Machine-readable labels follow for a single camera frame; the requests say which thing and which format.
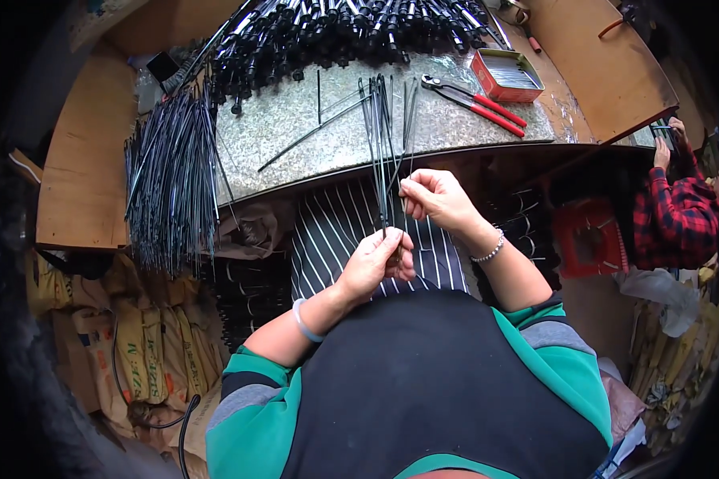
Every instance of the black and green sweatshirt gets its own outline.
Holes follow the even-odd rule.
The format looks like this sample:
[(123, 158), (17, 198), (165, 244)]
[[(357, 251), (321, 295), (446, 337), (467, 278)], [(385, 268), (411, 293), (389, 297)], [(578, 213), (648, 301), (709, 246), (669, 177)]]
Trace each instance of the black and green sweatshirt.
[(241, 347), (206, 435), (212, 479), (588, 477), (612, 446), (594, 350), (560, 298), (501, 313), (460, 291), (356, 308), (294, 371)]

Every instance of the striped pants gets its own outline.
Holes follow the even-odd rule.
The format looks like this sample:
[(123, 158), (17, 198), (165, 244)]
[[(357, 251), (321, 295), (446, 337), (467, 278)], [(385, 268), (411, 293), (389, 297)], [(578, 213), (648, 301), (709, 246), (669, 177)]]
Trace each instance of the striped pants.
[[(402, 198), (394, 198), (391, 204), (389, 224), (408, 232), (415, 245), (412, 257), (416, 278), (385, 278), (373, 297), (419, 289), (469, 292), (450, 234), (428, 217), (418, 222), (405, 216)], [(335, 283), (360, 241), (379, 229), (378, 202), (370, 178), (308, 192), (300, 200), (293, 231), (293, 301), (311, 297)]]

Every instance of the red plastic stool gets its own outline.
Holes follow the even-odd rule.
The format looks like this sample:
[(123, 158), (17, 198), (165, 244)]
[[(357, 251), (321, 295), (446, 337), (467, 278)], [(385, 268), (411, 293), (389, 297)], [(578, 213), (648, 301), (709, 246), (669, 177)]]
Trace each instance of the red plastic stool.
[(628, 272), (620, 228), (605, 198), (584, 199), (555, 209), (551, 231), (561, 250), (563, 278)]

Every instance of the work table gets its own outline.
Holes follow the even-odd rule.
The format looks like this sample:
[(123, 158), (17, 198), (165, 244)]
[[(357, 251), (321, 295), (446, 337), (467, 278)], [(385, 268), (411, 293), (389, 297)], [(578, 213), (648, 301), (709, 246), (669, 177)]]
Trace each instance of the work table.
[[(239, 0), (148, 2), (99, 41), (54, 130), (38, 199), (39, 245), (100, 251), (127, 246), (123, 142), (136, 118), (135, 72), (127, 57), (207, 37), (237, 5)], [(527, 121), (526, 136), (519, 139), (420, 89), (416, 156), (431, 158), (464, 149), (476, 150), (477, 157), (502, 156), (504, 164), (514, 167), (512, 180), (517, 184), (563, 168), (595, 145), (650, 146), (649, 130), (633, 133), (676, 108), (678, 100), (661, 66), (632, 28), (623, 25), (597, 38), (602, 28), (621, 18), (618, 11), (607, 0), (534, 2), (532, 8), (531, 27), (544, 49), (541, 53), (532, 51), (518, 27), (503, 24), (514, 50), (530, 60), (545, 86), (533, 103), (505, 104)], [(366, 81), (382, 73), (388, 81), (393, 75), (399, 148), (404, 80), (420, 82), (427, 73), (478, 91), (468, 70), (470, 57), (454, 58), (457, 64), (411, 55), (409, 66), (373, 69), (359, 61), (343, 69), (334, 65), (320, 71), (322, 104), (327, 107), (356, 91), (359, 77)], [(363, 114), (357, 108), (258, 173), (274, 154), (316, 127), (316, 66), (308, 67), (305, 76), (302, 82), (286, 80), (255, 93), (243, 102), (239, 118), (230, 113), (229, 102), (219, 108), (218, 151), (236, 201), (256, 201), (274, 190), (295, 192), (290, 186), (334, 173), (369, 171)], [(350, 104), (327, 111), (325, 118)], [(540, 148), (542, 155), (537, 154)], [(227, 188), (219, 181), (218, 199), (223, 203), (228, 200)]]
[[(466, 56), (410, 55), (409, 65), (385, 64), (370, 67), (354, 61), (346, 68), (320, 68), (323, 109), (357, 90), (362, 78), (385, 75), (387, 89), (393, 83), (395, 152), (402, 151), (403, 81), (409, 91), (419, 85), (415, 109), (415, 131), (411, 134), (414, 155), (447, 152), (465, 148), (489, 148), (524, 143), (551, 143), (556, 139), (548, 116), (540, 103), (503, 103), (508, 110), (527, 121), (525, 136), (519, 138), (495, 123), (447, 101), (434, 91), (422, 88), (421, 77), (429, 74), (443, 81), (460, 83), (467, 91), (481, 92), (469, 69), (473, 51)], [(290, 183), (321, 176), (341, 169), (369, 166), (370, 150), (361, 107), (356, 107), (286, 152), (264, 171), (258, 169), (298, 137), (317, 126), (316, 72), (304, 69), (305, 80), (283, 81), (267, 87), (243, 102), (239, 117), (224, 105), (218, 110), (216, 146), (235, 200), (279, 188)], [(323, 121), (359, 100), (359, 94), (327, 110)], [(220, 188), (219, 202), (227, 202), (226, 188)]]

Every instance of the red-handled pliers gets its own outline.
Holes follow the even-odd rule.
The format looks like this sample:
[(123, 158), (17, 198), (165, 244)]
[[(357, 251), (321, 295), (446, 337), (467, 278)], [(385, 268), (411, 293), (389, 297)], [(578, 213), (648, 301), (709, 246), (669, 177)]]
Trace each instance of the red-handled pliers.
[[(456, 87), (453, 84), (444, 82), (439, 78), (433, 78), (429, 75), (423, 75), (421, 77), (421, 86), (423, 88), (428, 88), (430, 90), (436, 91), (442, 97), (447, 98), (450, 101), (456, 102), (463, 108), (468, 108), (469, 110), (473, 111), (474, 113), (477, 113), (481, 117), (487, 118), (491, 122), (497, 124), (503, 129), (507, 129), (509, 132), (513, 133), (519, 138), (524, 137), (524, 131), (517, 128), (515, 125), (512, 125), (506, 119), (508, 118), (508, 120), (517, 123), (517, 125), (522, 128), (525, 128), (527, 126), (527, 122), (519, 118), (517, 115), (514, 115), (509, 110), (506, 110), (501, 105), (497, 104), (495, 101), (490, 100), (489, 98), (483, 97), (478, 93), (470, 93), (460, 87)], [(465, 95), (468, 100), (461, 98), (459, 95), (443, 90), (445, 88), (450, 88), (451, 90), (460, 92), (461, 94)], [(499, 117), (498, 115), (493, 113), (493, 111), (490, 111), (488, 109), (500, 113), (505, 118)]]

